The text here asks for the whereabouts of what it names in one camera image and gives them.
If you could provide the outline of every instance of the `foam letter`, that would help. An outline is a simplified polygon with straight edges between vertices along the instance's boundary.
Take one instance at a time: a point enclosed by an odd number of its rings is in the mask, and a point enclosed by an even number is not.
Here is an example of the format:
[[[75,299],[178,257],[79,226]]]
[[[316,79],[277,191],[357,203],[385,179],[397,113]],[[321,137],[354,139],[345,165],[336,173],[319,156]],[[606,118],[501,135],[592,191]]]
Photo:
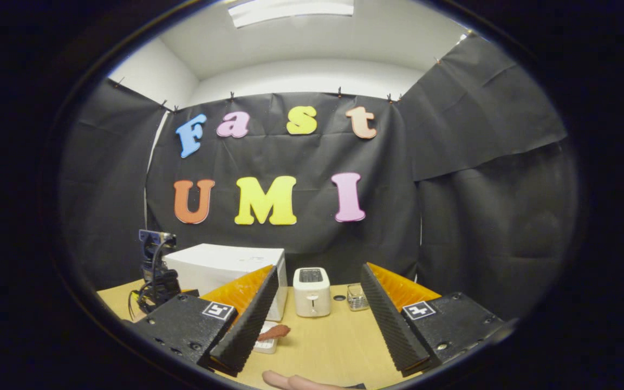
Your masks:
[[[309,134],[317,129],[317,121],[314,116],[317,110],[312,106],[297,106],[288,112],[288,120],[290,120],[285,128],[290,134]]]
[[[293,215],[293,186],[297,180],[292,176],[279,176],[264,193],[257,178],[241,178],[236,185],[240,187],[240,213],[235,217],[235,224],[252,225],[255,219],[250,214],[250,208],[255,211],[260,224],[267,221],[271,208],[273,213],[269,218],[272,225],[294,225],[297,217]]]
[[[365,212],[358,204],[358,181],[360,175],[354,172],[337,173],[331,177],[332,182],[339,188],[339,212],[336,213],[338,222],[356,222],[365,218]]]
[[[366,113],[365,107],[358,106],[354,109],[349,109],[346,112],[346,116],[351,118],[353,133],[356,133],[358,137],[369,140],[377,135],[377,130],[367,127],[367,119],[374,119],[374,114]]]
[[[243,111],[237,111],[235,113],[225,114],[223,117],[223,123],[218,125],[216,134],[221,137],[242,138],[247,132],[247,123],[250,121],[250,114]]]
[[[206,115],[198,114],[196,118],[193,118],[191,121],[178,127],[178,130],[175,131],[175,133],[180,135],[180,141],[183,144],[183,152],[181,153],[182,158],[196,152],[199,149],[199,146],[201,146],[201,142],[195,141],[194,138],[200,140],[201,135],[203,135],[201,124],[205,121]]]
[[[199,180],[196,186],[199,187],[199,209],[196,212],[189,211],[187,202],[189,199],[189,189],[194,183],[189,180],[175,182],[175,217],[185,224],[201,224],[209,215],[211,203],[211,188],[216,185],[213,180]]]

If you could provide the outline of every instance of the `orange letter u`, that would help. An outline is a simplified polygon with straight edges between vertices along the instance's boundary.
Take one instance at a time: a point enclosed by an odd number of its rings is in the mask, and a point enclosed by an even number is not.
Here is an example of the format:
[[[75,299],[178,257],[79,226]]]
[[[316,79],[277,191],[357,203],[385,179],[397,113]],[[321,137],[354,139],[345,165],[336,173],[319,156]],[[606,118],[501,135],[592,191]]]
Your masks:
[[[184,224],[201,224],[209,215],[211,203],[211,188],[216,185],[213,180],[199,180],[196,186],[199,188],[199,209],[195,212],[189,211],[187,202],[189,201],[189,189],[194,183],[189,180],[175,182],[175,216]]]

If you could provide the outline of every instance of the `letter m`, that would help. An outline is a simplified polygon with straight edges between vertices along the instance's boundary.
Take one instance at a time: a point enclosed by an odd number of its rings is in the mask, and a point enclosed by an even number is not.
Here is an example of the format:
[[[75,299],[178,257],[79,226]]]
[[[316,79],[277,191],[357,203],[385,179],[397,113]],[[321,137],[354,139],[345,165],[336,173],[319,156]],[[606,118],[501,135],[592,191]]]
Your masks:
[[[255,211],[260,224],[269,218],[272,225],[294,225],[297,218],[293,215],[293,186],[297,180],[292,176],[279,176],[264,193],[257,178],[241,178],[236,185],[240,187],[240,213],[235,217],[238,225],[252,225],[255,219],[250,209]]]

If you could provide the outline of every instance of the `white toaster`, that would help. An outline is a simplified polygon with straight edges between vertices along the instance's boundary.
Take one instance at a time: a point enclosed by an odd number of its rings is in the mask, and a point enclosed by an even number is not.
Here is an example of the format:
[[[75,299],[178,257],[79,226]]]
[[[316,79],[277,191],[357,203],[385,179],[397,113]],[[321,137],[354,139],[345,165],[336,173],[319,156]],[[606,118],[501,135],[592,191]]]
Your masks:
[[[301,317],[328,316],[332,311],[332,291],[327,272],[320,267],[299,268],[292,277],[295,312]]]

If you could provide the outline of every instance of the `ceiling light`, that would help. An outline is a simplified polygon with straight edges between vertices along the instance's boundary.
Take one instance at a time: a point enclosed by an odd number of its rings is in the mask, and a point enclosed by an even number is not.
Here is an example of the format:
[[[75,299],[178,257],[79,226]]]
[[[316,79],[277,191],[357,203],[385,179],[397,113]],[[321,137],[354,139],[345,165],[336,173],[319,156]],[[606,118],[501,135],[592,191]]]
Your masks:
[[[353,16],[354,0],[253,0],[229,8],[239,29],[266,20],[302,15]]]

